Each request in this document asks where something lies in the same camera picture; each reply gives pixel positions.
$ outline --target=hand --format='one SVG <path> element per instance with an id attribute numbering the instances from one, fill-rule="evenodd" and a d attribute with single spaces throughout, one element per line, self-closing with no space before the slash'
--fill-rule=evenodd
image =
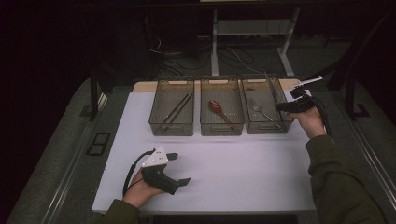
<path id="1" fill-rule="evenodd" d="M 131 187 L 128 188 L 122 200 L 139 208 L 151 197 L 160 193 L 163 191 L 148 185 L 143 180 L 142 169 L 140 169 L 132 179 Z"/>
<path id="2" fill-rule="evenodd" d="M 299 121 L 309 139 L 326 134 L 321 115 L 315 106 L 302 113 L 289 113 L 288 117 Z"/>

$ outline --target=metal tool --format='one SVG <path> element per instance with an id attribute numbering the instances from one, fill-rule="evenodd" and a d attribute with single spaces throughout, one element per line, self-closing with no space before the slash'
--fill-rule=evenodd
<path id="1" fill-rule="evenodd" d="M 264 112 L 262 112 L 262 106 L 258 106 L 256 102 L 253 100 L 253 98 L 248 99 L 248 103 L 250 104 L 251 108 L 256 111 L 260 112 L 262 115 L 264 115 L 267 119 L 269 119 L 271 122 L 275 123 L 273 119 L 271 119 L 268 115 L 266 115 Z M 282 127 L 280 127 L 277 123 L 275 123 L 275 126 L 282 130 Z"/>

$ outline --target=table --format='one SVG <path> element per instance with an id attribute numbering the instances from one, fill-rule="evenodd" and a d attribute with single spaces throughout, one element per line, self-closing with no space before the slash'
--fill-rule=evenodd
<path id="1" fill-rule="evenodd" d="M 281 80 L 284 90 L 298 80 Z M 315 210 L 309 183 L 308 138 L 297 121 L 286 134 L 201 136 L 199 81 L 195 82 L 193 136 L 153 136 L 149 113 L 156 82 L 137 83 L 120 121 L 92 210 L 105 213 L 132 163 L 143 152 L 164 146 L 178 158 L 164 172 L 191 177 L 175 195 L 162 194 L 141 207 L 144 215 L 266 214 Z"/>

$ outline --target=sleeve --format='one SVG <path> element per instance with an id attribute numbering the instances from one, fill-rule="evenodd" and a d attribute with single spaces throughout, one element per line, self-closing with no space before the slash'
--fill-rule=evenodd
<path id="1" fill-rule="evenodd" d="M 308 173 L 320 223 L 386 223 L 352 159 L 336 148 L 330 136 L 312 138 L 306 148 L 311 159 Z"/>
<path id="2" fill-rule="evenodd" d="M 139 210 L 120 200 L 114 200 L 107 213 L 96 224 L 134 224 Z"/>

